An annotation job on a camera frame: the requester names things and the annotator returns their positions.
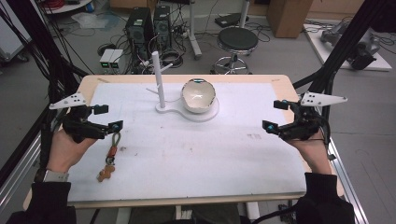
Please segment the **black round stool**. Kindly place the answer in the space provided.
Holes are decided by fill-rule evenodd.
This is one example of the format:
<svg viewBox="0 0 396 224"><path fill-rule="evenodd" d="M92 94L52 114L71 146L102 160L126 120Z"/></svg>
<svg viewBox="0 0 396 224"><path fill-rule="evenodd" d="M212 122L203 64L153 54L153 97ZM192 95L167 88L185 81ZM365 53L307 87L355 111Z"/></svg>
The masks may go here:
<svg viewBox="0 0 396 224"><path fill-rule="evenodd" d="M258 37L246 28L229 27L221 30L217 37L218 46L229 52L212 65L211 73L216 75L250 75L247 63L241 55L250 55L259 43Z"/></svg>

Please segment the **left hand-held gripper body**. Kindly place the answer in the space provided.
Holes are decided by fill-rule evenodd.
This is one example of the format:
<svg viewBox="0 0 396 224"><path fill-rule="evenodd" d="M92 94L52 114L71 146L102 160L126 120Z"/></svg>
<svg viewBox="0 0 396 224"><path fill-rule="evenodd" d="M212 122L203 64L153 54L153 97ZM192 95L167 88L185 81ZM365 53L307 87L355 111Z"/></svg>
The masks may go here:
<svg viewBox="0 0 396 224"><path fill-rule="evenodd" d="M49 105L50 110L63 108L69 108L63 117L63 129L76 143L81 143L85 138L104 139L107 135L107 125L88 121L88 117L93 114L92 106L86 105L86 100L79 91Z"/></svg>

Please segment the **small white box green display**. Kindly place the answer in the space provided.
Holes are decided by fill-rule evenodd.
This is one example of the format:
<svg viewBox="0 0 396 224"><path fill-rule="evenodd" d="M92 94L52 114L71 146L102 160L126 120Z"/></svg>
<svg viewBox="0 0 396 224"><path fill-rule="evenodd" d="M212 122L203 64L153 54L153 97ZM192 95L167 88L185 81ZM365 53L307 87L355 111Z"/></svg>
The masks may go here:
<svg viewBox="0 0 396 224"><path fill-rule="evenodd" d="M115 49L109 60L109 63L112 69L121 70L125 65L123 50Z"/></svg>
<svg viewBox="0 0 396 224"><path fill-rule="evenodd" d="M113 55L113 52L114 52L113 49L106 49L103 52L103 55L101 56L101 59L99 60L99 63L101 64L101 66L104 69L107 69L110 67L109 63L110 63L111 57Z"/></svg>

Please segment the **white peg stand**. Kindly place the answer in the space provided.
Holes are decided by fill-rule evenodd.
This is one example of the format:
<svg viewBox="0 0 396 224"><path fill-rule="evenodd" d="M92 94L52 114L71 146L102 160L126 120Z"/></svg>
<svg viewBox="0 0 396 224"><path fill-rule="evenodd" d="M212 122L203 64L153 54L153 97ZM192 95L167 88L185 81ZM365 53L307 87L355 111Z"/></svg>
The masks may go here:
<svg viewBox="0 0 396 224"><path fill-rule="evenodd" d="M156 91L151 91L159 96L159 103L156 104L155 109L160 114L165 113L177 113L184 119L192 122L207 122L213 119L219 113L219 100L217 98L214 100L212 107L205 113L195 114L188 111L181 100L181 91L179 92L179 98L174 101L166 101L163 89L163 71L172 66L171 63L165 67L160 65L160 56L158 51L151 53L151 58L154 66L154 75L156 80Z"/></svg>

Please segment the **black metal frame strut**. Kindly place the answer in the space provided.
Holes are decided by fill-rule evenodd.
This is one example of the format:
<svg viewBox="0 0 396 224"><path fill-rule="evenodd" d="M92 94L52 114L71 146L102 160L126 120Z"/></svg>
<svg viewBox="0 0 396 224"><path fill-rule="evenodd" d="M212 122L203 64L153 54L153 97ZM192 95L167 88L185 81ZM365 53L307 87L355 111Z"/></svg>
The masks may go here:
<svg viewBox="0 0 396 224"><path fill-rule="evenodd" d="M32 44L28 44L21 33L13 25L9 25L17 38L28 48L37 67L49 82L49 102L54 104L75 93L78 90L79 79L87 76L88 73L63 56L31 0L6 0L6 2L32 38Z"/></svg>
<svg viewBox="0 0 396 224"><path fill-rule="evenodd" d="M391 16L396 16L396 0L364 0L325 63L317 72L293 83L293 87L298 89L311 82L308 91L301 95L301 100L297 105L291 107L295 120L298 122L314 120L318 123L328 121L330 106L324 103L308 105L307 97L314 93L332 97L335 75L344 61L357 50L358 41L364 33L370 28L379 33L396 31L396 24L390 25Z"/></svg>

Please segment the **white floor board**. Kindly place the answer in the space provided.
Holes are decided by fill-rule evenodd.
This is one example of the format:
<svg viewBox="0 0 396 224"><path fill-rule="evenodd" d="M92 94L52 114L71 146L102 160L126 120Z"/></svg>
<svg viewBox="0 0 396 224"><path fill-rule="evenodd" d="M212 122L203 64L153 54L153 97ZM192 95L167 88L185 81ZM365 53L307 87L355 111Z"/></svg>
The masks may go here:
<svg viewBox="0 0 396 224"><path fill-rule="evenodd" d="M322 43L320 37L323 31L331 29L337 24L325 24L318 21L306 21L304 24L304 31L310 39L311 44L314 47L316 54L318 55L320 61L325 63L329 58L332 50L335 48L330 43ZM392 67L385 61L383 57L377 52L375 55L375 61L370 63L363 70L371 71L390 71ZM341 65L342 69L355 70L351 67L347 60Z"/></svg>

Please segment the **white desk leg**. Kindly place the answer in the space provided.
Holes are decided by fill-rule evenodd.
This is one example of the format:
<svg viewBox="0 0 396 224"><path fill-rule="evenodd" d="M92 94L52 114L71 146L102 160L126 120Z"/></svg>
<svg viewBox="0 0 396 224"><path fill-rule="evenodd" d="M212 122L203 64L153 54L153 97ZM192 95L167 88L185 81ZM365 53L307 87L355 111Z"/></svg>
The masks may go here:
<svg viewBox="0 0 396 224"><path fill-rule="evenodd" d="M202 57L202 52L201 52L201 48L198 44L197 38L195 36L195 12L194 12L195 0L189 0L189 3L190 3L190 6L189 6L190 27L189 27L189 31L188 31L188 38L191 43L191 48L193 51L194 59L200 60Z"/></svg>

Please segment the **white table mat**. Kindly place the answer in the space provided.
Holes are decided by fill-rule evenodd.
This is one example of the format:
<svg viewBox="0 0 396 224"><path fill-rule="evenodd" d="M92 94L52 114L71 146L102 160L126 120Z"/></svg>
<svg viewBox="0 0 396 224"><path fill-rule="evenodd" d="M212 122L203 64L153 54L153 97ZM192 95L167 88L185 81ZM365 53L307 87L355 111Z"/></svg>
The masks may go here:
<svg viewBox="0 0 396 224"><path fill-rule="evenodd" d="M123 123L115 171L98 181L111 138L97 141L70 171L72 202L300 194L304 167L296 149L262 128L284 123L269 83L218 83L219 113L193 122L161 114L151 83L100 84L95 123Z"/></svg>

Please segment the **large black computer tower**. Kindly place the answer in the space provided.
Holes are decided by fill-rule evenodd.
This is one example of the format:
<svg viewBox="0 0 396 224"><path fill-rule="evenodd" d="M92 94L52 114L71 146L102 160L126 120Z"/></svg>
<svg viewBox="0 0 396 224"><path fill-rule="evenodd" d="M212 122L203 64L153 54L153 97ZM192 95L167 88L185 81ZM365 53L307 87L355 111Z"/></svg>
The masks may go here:
<svg viewBox="0 0 396 224"><path fill-rule="evenodd" d="M134 52L142 60L148 60L150 58L149 41L154 37L150 9L148 7L134 7L125 29Z"/></svg>

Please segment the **person's right hand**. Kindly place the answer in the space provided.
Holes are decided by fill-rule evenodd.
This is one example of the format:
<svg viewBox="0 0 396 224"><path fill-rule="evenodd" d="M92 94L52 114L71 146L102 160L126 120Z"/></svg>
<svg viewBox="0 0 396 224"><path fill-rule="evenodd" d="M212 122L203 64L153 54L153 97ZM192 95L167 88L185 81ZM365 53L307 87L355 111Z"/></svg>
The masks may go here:
<svg viewBox="0 0 396 224"><path fill-rule="evenodd" d="M288 144L300 152L313 173L322 175L332 173L321 131L312 135L308 140L289 140Z"/></svg>

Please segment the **brown cardboard box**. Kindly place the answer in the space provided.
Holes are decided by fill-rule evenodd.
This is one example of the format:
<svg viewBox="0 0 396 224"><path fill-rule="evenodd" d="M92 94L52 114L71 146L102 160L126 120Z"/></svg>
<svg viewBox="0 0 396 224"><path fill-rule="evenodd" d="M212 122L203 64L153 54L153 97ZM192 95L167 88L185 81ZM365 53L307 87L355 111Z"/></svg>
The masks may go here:
<svg viewBox="0 0 396 224"><path fill-rule="evenodd" d="M274 37L297 38L314 0L271 0L266 19Z"/></svg>

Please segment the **grey machine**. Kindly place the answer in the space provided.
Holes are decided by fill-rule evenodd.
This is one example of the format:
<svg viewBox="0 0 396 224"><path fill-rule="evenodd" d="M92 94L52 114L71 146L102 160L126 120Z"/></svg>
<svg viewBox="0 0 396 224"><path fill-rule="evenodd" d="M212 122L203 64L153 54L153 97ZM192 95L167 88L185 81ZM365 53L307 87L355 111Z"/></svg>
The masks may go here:
<svg viewBox="0 0 396 224"><path fill-rule="evenodd" d="M340 40L346 31L350 21L340 21L333 28L322 32L320 41L322 43L330 43L333 47ZM355 70L363 70L370 63L375 61L374 55L379 51L379 39L375 37L371 30L364 33L361 40L353 48L350 55L346 58L351 67Z"/></svg>

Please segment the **person's left hand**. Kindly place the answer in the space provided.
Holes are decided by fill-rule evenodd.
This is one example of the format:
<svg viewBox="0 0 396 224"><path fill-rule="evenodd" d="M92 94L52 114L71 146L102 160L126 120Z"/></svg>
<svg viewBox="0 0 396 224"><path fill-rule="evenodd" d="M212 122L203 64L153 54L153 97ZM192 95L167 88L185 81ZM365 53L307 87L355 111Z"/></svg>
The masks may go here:
<svg viewBox="0 0 396 224"><path fill-rule="evenodd" d="M96 139L86 138L81 143L76 143L64 130L58 131L52 137L47 169L56 173L67 173L95 142Z"/></svg>

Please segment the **keychain with gingerbread figure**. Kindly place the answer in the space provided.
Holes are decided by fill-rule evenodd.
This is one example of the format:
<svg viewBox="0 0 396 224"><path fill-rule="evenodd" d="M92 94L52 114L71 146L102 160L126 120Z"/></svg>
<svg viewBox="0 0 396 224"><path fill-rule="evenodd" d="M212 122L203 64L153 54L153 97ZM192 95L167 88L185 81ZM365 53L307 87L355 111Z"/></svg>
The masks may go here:
<svg viewBox="0 0 396 224"><path fill-rule="evenodd" d="M120 142L120 138L120 133L113 133L111 147L106 154L106 164L96 177L98 182L103 182L105 179L109 179L112 173L115 171L115 157L118 151L118 144Z"/></svg>

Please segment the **black flat device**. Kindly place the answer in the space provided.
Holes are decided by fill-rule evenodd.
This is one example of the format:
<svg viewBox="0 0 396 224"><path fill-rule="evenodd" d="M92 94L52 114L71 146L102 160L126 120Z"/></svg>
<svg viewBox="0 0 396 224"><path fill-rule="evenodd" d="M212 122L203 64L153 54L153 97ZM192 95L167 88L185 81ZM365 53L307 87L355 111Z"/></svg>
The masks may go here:
<svg viewBox="0 0 396 224"><path fill-rule="evenodd" d="M215 24L220 26L221 28L230 27L230 26L239 26L241 19L240 13L232 13L226 16L219 16L215 18Z"/></svg>

